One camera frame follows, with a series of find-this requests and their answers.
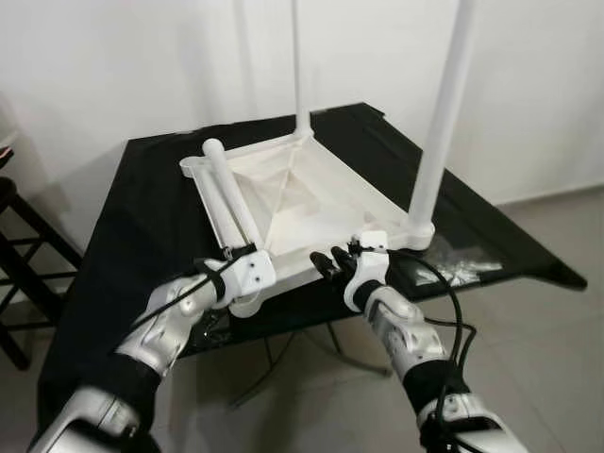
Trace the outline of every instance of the white vertical rod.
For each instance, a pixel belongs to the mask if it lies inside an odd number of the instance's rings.
[[[304,55],[300,38],[300,2],[292,0],[292,30],[294,31],[295,131],[298,138],[312,135],[310,127],[308,71],[304,74]]]
[[[479,0],[460,0],[443,79],[428,131],[409,207],[411,234],[432,230],[431,218],[445,171],[446,157],[460,112],[465,81],[470,67]]]

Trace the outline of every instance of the black table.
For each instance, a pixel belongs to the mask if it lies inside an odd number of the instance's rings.
[[[312,127],[327,149],[408,208],[421,150],[381,112],[366,104],[323,110],[312,115]],[[210,137],[230,149],[293,129],[294,118],[288,116],[128,142],[42,370],[42,426],[82,377],[95,372],[156,286],[191,268],[195,258],[222,258],[194,184],[182,176],[178,162],[200,154],[202,142]],[[455,265],[476,257],[498,263],[458,288],[515,277],[536,277],[574,289],[586,286],[582,277],[449,172],[433,221],[439,236],[425,253],[432,263]],[[440,284],[416,285],[415,273],[410,265],[397,264],[387,279],[413,301],[444,292]],[[226,325],[210,335],[204,335],[207,327],[201,323],[185,354],[353,314],[324,281],[316,281],[266,301],[252,318],[228,317]]]

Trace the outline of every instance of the black stool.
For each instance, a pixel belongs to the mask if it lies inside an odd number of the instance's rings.
[[[48,319],[47,322],[14,326],[5,326],[0,322],[0,347],[7,353],[17,368],[25,370],[29,367],[29,359],[9,333],[16,330],[55,326],[61,314],[63,300],[59,295],[50,291],[43,281],[51,278],[73,277],[76,274],[76,272],[61,272],[37,275],[29,266],[29,260],[43,243],[52,245],[76,269],[79,268],[82,258],[17,194],[17,187],[12,180],[7,177],[0,177],[0,213],[8,207],[11,207],[15,213],[25,220],[39,236],[8,240],[0,232],[0,267],[8,276],[8,278],[0,278],[0,286],[12,285],[12,288],[0,301],[0,314],[8,306],[10,299],[21,290]],[[15,245],[29,245],[29,248],[21,256],[15,250]]]

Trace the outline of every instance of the black cable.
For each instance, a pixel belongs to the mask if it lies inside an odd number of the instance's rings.
[[[237,260],[232,260],[229,261],[227,264],[225,264],[224,266],[222,266],[221,268],[219,268],[216,271],[216,274],[220,275],[222,274],[227,268],[229,268],[230,266],[232,266],[235,262],[237,262]],[[206,284],[208,284],[211,281],[210,277],[206,277],[204,278],[202,281],[200,281],[199,283],[193,285],[191,287],[191,289],[185,291],[183,294],[178,295],[177,297],[175,297],[174,299],[172,299],[170,302],[168,302],[165,305],[162,305],[161,307],[159,307],[156,310],[151,311],[149,314],[147,314],[146,316],[144,316],[143,318],[141,318],[140,320],[136,321],[128,330],[128,332],[126,332],[126,334],[122,337],[122,339],[120,340],[120,342],[116,345],[116,347],[118,347],[127,337],[128,335],[130,335],[132,332],[134,332],[137,328],[139,328],[140,326],[142,326],[143,324],[149,322],[149,320],[153,319],[154,317],[164,313],[166,310],[168,310],[169,308],[173,307],[174,305],[176,305],[178,302],[180,302],[181,300],[189,297],[191,294],[195,293],[196,291],[199,291],[202,287],[204,287]]]
[[[441,319],[428,318],[424,317],[424,321],[429,324],[433,324],[435,326],[445,326],[445,327],[455,327],[457,323],[454,321],[443,321]],[[467,360],[468,351],[470,350],[470,345],[474,341],[476,334],[478,333],[477,329],[471,324],[463,323],[463,328],[469,331],[468,336],[465,338],[465,342],[463,342],[463,347],[461,348],[460,358],[458,360],[458,366],[460,367],[461,375],[463,376],[463,367],[465,366],[465,361]]]
[[[461,337],[463,336],[464,322],[463,322],[463,315],[461,314],[460,300],[457,298],[455,291],[451,287],[450,283],[446,280],[445,276],[443,276],[443,274],[441,274],[439,272],[439,270],[436,269],[436,267],[434,267],[429,262],[422,260],[421,258],[413,255],[412,253],[404,252],[401,250],[390,250],[389,249],[388,253],[391,255],[396,255],[396,256],[401,257],[406,260],[412,260],[412,261],[418,262],[419,264],[421,264],[422,266],[427,268],[443,284],[447,294],[451,298],[451,302],[453,302],[453,310],[455,312],[455,323],[452,323],[452,324],[455,326],[455,339],[453,341],[453,347],[451,348],[451,355],[449,356],[449,360],[448,360],[449,369],[448,369],[447,377],[445,379],[445,383],[443,384],[441,393],[436,401],[436,410],[435,410],[436,422],[439,425],[439,427],[441,427],[441,429],[443,430],[445,435],[447,435],[449,437],[450,442],[455,443],[457,446],[461,446],[462,448],[465,448],[470,453],[484,453],[484,452],[472,447],[471,445],[467,444],[466,442],[462,441],[459,437],[457,437],[455,434],[453,434],[450,431],[450,429],[448,428],[448,426],[446,425],[445,420],[444,420],[444,406],[445,406],[446,391],[448,389],[448,382],[452,379],[452,377],[455,373],[455,368],[458,366],[456,363],[456,360],[457,360],[458,355],[460,354]],[[476,328],[474,327],[474,331],[471,330],[470,335],[468,335],[468,340],[466,340],[466,344],[463,347],[463,351],[461,352],[460,360],[465,361],[467,352],[469,349],[469,345],[475,336],[476,336]]]

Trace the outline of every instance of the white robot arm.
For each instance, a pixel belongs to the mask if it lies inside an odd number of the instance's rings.
[[[222,308],[234,297],[256,293],[276,280],[263,250],[229,263],[204,260],[199,267],[200,274],[170,281],[151,293],[146,311],[108,358],[108,377],[97,386],[78,389],[31,453],[126,449],[140,429],[148,428],[143,417],[153,411],[155,391],[204,311]]]
[[[416,412],[427,452],[527,453],[510,429],[470,392],[419,308],[385,284],[386,234],[362,233],[353,238],[352,248],[353,255],[332,249],[340,268],[325,255],[313,253],[310,258],[324,277],[344,278],[344,303],[361,311],[383,342]],[[201,274],[159,286],[146,312],[108,361],[112,381],[77,390],[30,452],[125,451],[129,439],[149,427],[144,415],[153,411],[155,391],[203,312],[267,288],[275,279],[268,254],[253,251],[228,264],[205,260]],[[114,381],[131,385],[124,391],[113,386]]]
[[[528,453],[501,419],[470,392],[460,367],[449,359],[419,307],[385,284],[390,265],[387,239],[383,231],[362,233],[353,238],[352,255],[334,247],[332,255],[341,268],[325,255],[315,253],[311,259],[324,277],[334,280],[348,274],[344,303],[362,312],[386,347],[417,415],[422,446],[428,453]]]

